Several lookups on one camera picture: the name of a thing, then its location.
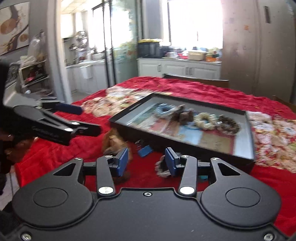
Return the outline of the brown pyramid packet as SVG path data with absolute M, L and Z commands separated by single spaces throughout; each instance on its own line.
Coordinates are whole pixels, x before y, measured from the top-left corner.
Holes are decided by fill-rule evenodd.
M 117 129 L 110 129 L 103 137 L 102 141 L 102 152 L 104 155 L 116 155 L 121 149 L 128 148 L 128 160 L 133 159 L 132 151 L 124 141 L 124 139 L 119 135 Z

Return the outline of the black white-trim scrunchie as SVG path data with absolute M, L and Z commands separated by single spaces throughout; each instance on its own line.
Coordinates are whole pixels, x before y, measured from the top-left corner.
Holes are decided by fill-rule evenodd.
M 171 176 L 171 173 L 165 161 L 165 155 L 161 156 L 159 161 L 155 163 L 154 169 L 156 171 L 156 174 L 161 178 L 168 178 L 169 176 Z

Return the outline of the blue binder clip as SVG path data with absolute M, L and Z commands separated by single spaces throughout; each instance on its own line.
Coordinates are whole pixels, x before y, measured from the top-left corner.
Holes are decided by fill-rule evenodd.
M 141 158 L 144 158 L 153 152 L 150 145 L 148 145 L 143 140 L 138 140 L 135 142 L 137 153 Z

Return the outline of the cream crochet scrunchie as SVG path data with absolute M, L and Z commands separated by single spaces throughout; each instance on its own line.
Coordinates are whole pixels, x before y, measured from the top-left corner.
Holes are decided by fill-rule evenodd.
M 194 124 L 201 130 L 214 130 L 216 128 L 217 116 L 206 112 L 198 113 L 194 116 Z

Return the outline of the brown fuzzy claw clip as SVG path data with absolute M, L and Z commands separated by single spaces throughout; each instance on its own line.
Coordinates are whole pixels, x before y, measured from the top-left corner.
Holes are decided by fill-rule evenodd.
M 119 185 L 122 183 L 125 183 L 130 179 L 130 172 L 129 171 L 124 171 L 123 175 L 120 177 L 113 177 L 113 182 L 115 185 Z
M 171 120 L 177 121 L 180 125 L 184 126 L 194 120 L 194 110 L 192 108 L 186 108 L 184 104 L 176 106 L 172 110 Z

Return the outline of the dark brown braided scrunchie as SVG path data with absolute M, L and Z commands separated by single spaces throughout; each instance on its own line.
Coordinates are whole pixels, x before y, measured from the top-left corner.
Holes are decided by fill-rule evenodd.
M 240 131 L 240 124 L 233 118 L 219 115 L 216 122 L 216 128 L 226 135 L 235 136 Z

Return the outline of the blue crochet scrunchie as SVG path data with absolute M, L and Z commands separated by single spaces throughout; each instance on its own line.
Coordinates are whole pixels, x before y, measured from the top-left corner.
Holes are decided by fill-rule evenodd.
M 167 104 L 167 103 L 160 103 L 157 105 L 157 107 L 154 110 L 154 115 L 157 118 L 163 118 L 163 119 L 170 119 L 176 110 L 175 105 Z

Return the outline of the teal binder clip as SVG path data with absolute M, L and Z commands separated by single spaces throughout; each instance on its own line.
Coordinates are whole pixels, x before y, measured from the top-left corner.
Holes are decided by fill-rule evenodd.
M 198 176 L 198 179 L 205 181 L 208 179 L 208 176 Z

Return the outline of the black shallow cardboard box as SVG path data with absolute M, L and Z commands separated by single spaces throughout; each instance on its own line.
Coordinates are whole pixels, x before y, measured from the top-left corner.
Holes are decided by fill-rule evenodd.
M 222 130 L 203 130 L 194 122 L 180 124 L 170 117 L 163 118 L 173 107 L 183 107 L 194 115 L 208 113 L 232 118 L 239 125 L 235 135 Z M 255 164 L 251 126 L 246 111 L 191 99 L 152 93 L 109 120 L 124 140 L 144 141 L 157 152 L 171 147 L 175 152 L 208 161 L 220 158 L 249 173 Z

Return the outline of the white kitchen cabinet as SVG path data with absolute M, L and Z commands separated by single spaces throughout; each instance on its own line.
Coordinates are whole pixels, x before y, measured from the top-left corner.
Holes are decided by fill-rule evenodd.
M 220 62 L 170 58 L 137 59 L 139 76 L 162 77 L 165 74 L 173 74 L 199 79 L 220 79 L 221 65 Z

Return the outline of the black microwave oven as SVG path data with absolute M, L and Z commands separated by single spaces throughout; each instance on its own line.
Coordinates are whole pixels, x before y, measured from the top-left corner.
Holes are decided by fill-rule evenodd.
M 162 58 L 164 56 L 160 40 L 142 39 L 137 43 L 138 58 Z

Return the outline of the red quilted bear blanket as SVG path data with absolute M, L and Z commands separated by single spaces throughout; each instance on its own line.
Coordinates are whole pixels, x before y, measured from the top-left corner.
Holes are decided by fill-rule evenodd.
M 247 95 L 241 91 L 218 88 L 199 82 L 159 77 L 134 77 L 121 83 L 120 86 L 165 92 L 182 98 L 215 103 L 235 109 L 260 111 L 287 119 L 295 118 L 295 114 L 289 108 L 269 98 Z M 161 178 L 156 174 L 154 166 L 161 157 L 160 153 L 153 152 L 141 158 L 134 144 L 131 144 L 130 148 L 133 156 L 127 167 L 130 178 L 117 184 L 117 190 L 122 187 L 178 187 L 180 181 L 178 177 Z M 25 186 L 74 157 L 81 157 L 85 161 L 92 162 L 101 156 L 102 136 L 77 137 L 69 146 L 37 139 L 23 160 L 15 165 L 16 176 L 19 185 Z M 275 226 L 286 235 L 293 235 L 295 233 L 295 174 L 287 170 L 255 165 L 251 175 L 274 188 L 281 196 L 281 210 Z

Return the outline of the wooden chair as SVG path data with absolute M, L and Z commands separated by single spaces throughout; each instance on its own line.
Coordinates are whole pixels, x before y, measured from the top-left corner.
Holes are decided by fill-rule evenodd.
M 199 82 L 205 85 L 213 85 L 216 87 L 222 87 L 222 88 L 229 88 L 229 80 L 220 80 L 220 79 L 200 79 L 196 77 L 186 77 L 181 75 L 175 75 L 175 74 L 164 74 L 163 78 L 166 79 L 179 79 L 179 80 L 185 80 L 185 81 L 194 81 Z
M 294 104 L 292 104 L 292 103 L 290 103 L 288 101 L 284 101 L 281 98 L 277 97 L 276 95 L 273 95 L 273 100 L 274 101 L 277 101 L 277 102 L 280 102 L 280 103 L 288 106 L 289 108 L 295 108 L 295 105 Z

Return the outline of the steel double-door refrigerator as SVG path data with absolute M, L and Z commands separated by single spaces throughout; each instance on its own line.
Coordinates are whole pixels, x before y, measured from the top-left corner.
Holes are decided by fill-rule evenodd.
M 221 78 L 231 89 L 295 99 L 295 1 L 222 1 Z

